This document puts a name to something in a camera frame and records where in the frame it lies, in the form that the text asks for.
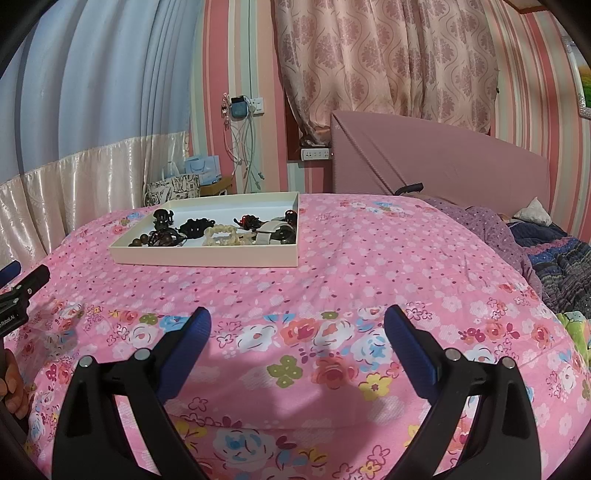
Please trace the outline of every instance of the blue gripper pad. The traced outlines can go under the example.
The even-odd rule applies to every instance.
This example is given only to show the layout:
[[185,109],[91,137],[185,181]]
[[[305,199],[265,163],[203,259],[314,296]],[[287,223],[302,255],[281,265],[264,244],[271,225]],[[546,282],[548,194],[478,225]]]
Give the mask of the blue gripper pad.
[[203,309],[183,332],[183,337],[160,369],[160,384],[156,396],[162,404],[178,396],[193,365],[203,352],[211,331],[212,317]]
[[21,274],[21,264],[16,260],[0,270],[0,288],[8,285]]
[[391,306],[384,316],[384,331],[415,392],[433,405],[439,396],[437,370],[419,343],[416,328],[401,311]]

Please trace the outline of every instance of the pink floral bedspread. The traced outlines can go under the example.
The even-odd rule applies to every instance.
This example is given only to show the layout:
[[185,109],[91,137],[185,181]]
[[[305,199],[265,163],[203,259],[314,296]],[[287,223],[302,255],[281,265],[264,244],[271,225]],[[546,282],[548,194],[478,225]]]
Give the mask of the pink floral bedspread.
[[[125,359],[198,306],[211,312],[212,336],[166,409],[211,478],[383,478],[428,411],[385,338],[391,304],[444,348],[518,361],[545,478],[591,418],[586,370],[552,312],[493,250],[422,201],[302,195],[300,266],[278,269],[116,265],[108,246],[148,212],[72,233],[44,261],[50,284],[8,341],[34,391],[27,449],[47,474],[76,361]],[[138,462],[153,468],[119,405]],[[475,407],[440,468],[457,461]]]

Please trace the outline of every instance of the box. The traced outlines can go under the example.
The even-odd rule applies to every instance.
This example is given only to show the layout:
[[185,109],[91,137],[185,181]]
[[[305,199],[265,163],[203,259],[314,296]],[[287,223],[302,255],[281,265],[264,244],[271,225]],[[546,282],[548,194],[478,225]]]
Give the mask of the box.
[[[254,215],[263,221],[282,217],[286,210],[299,212],[298,192],[247,193],[171,200],[159,208],[174,212],[175,228],[188,219],[207,218],[216,224],[236,225],[234,219]],[[134,238],[154,230],[152,214],[142,218],[110,247],[115,263],[164,267],[297,267],[300,228],[294,245],[234,245],[204,247],[204,237],[189,239],[182,247],[129,247]]]

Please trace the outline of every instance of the white pillow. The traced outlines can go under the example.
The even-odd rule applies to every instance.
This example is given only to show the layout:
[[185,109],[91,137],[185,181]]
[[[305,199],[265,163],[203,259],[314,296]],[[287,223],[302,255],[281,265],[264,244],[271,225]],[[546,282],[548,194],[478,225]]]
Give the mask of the white pillow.
[[550,226],[552,218],[538,200],[538,197],[533,199],[527,208],[522,208],[517,212],[513,218],[523,220],[524,222],[536,223],[537,225]]

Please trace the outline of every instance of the human hand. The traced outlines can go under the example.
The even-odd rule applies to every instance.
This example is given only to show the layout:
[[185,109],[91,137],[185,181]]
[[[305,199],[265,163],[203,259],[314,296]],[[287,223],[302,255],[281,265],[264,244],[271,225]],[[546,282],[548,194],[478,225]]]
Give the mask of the human hand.
[[25,392],[21,373],[18,371],[17,359],[6,348],[6,377],[0,378],[0,401],[4,399],[6,408],[18,419],[23,419],[29,411],[29,398]]

